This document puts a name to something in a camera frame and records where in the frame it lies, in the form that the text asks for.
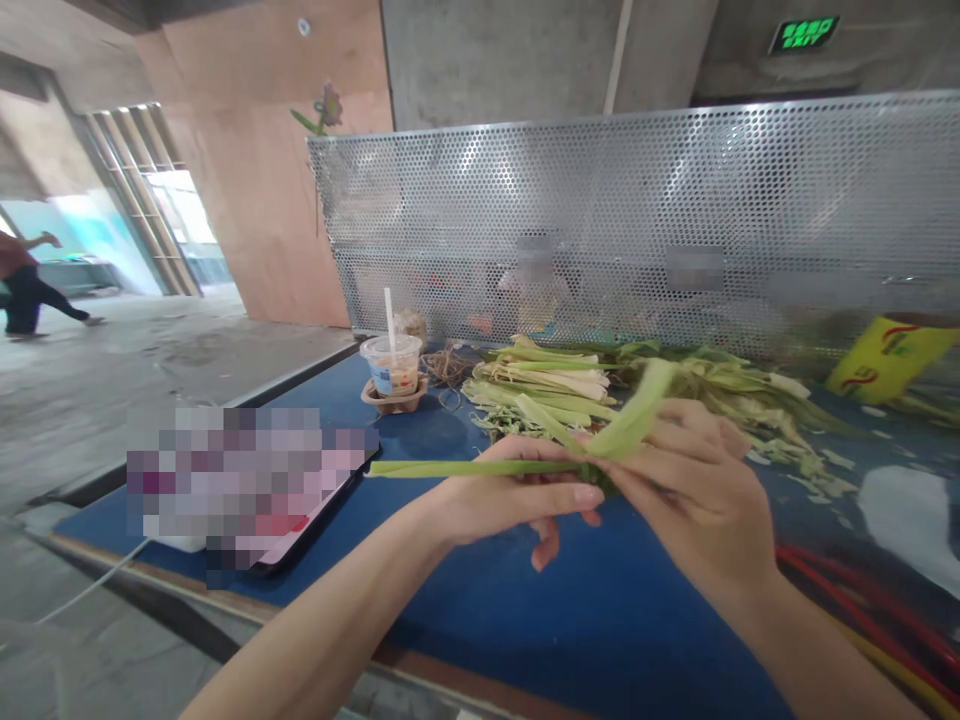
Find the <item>green exit sign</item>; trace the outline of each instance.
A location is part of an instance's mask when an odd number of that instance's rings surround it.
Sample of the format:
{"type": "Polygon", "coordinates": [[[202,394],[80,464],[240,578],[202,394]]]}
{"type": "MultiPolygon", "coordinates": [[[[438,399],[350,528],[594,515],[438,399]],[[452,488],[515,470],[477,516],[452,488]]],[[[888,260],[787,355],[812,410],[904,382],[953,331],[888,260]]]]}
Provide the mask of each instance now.
{"type": "Polygon", "coordinates": [[[833,37],[839,22],[840,16],[833,15],[813,20],[787,20],[780,23],[777,34],[773,38],[773,45],[770,46],[770,54],[780,55],[823,47],[833,37]]]}

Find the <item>white straw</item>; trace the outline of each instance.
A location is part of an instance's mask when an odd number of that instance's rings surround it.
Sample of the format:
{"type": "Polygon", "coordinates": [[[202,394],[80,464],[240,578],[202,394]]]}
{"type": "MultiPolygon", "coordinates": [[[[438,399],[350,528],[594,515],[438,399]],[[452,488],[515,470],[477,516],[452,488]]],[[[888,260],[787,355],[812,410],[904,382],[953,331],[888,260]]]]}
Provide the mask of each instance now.
{"type": "Polygon", "coordinates": [[[397,333],[393,329],[393,298],[390,288],[383,289],[383,302],[387,305],[387,335],[390,337],[390,365],[397,365],[397,333]]]}

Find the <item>hand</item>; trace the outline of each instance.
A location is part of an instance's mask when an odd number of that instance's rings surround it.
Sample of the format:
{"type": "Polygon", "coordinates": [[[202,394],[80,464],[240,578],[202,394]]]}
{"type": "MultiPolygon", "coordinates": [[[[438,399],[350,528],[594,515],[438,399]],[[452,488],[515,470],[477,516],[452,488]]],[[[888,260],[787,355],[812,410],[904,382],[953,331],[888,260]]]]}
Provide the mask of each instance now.
{"type": "Polygon", "coordinates": [[[745,593],[777,584],[773,523],[750,444],[694,400],[667,400],[636,454],[603,470],[644,516],[670,557],[724,615],[745,593]]]}
{"type": "MultiPolygon", "coordinates": [[[[509,435],[477,457],[478,461],[542,460],[580,462],[561,446],[547,440],[509,435]]],[[[432,517],[447,542],[468,545],[522,523],[540,535],[540,544],[531,557],[540,572],[560,551],[556,515],[579,512],[586,523],[599,527],[596,508],[603,492],[578,482],[575,473],[512,477],[452,477],[425,497],[432,505],[432,517]]]]}

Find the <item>yellow container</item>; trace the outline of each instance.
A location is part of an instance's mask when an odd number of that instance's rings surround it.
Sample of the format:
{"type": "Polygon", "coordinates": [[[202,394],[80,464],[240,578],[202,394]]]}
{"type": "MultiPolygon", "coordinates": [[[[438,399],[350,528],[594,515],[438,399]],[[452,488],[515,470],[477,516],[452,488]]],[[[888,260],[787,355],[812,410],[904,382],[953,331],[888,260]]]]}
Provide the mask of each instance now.
{"type": "Polygon", "coordinates": [[[960,326],[929,315],[875,318],[827,379],[827,389],[875,404],[899,397],[960,338],[960,326]]]}

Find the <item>dusty floor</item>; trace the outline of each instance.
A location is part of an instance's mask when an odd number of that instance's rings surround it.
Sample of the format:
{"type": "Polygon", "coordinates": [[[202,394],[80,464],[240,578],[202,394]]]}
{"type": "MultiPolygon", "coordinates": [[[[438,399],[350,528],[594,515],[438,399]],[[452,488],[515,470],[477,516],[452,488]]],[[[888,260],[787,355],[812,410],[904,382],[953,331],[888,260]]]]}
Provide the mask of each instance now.
{"type": "Polygon", "coordinates": [[[175,391],[225,403],[352,342],[348,330],[254,322],[233,289],[76,305],[108,322],[86,328],[45,307],[50,337],[0,340],[2,514],[123,459],[130,410],[172,404],[175,391]]]}
{"type": "MultiPolygon", "coordinates": [[[[174,393],[224,403],[352,341],[347,330],[260,323],[233,289],[206,298],[117,297],[75,303],[109,322],[88,329],[44,308],[30,344],[0,340],[0,515],[123,459],[128,411],[172,404],[174,393]],[[164,370],[158,370],[160,364],[164,370]]],[[[89,581],[0,524],[3,622],[33,622],[89,581]]],[[[238,642],[256,628],[201,609],[238,642]]],[[[97,590],[50,623],[81,639],[71,718],[176,717],[219,669],[139,611],[97,590]]],[[[0,651],[0,715],[56,718],[49,659],[0,651]]],[[[368,717],[449,717],[431,698],[365,677],[351,707],[368,717]]]]}

